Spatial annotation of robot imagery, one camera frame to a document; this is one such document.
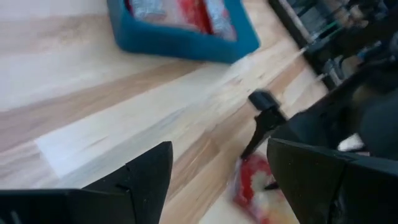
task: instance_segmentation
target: plastic bin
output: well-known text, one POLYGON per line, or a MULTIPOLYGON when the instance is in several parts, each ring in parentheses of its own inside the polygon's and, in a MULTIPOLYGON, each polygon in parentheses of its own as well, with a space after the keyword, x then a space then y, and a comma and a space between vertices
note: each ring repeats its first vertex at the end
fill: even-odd
POLYGON ((124 0, 108 0, 116 43, 127 52, 191 60, 233 63, 259 47, 259 41, 240 0, 225 0, 237 41, 174 27, 137 21, 124 0))

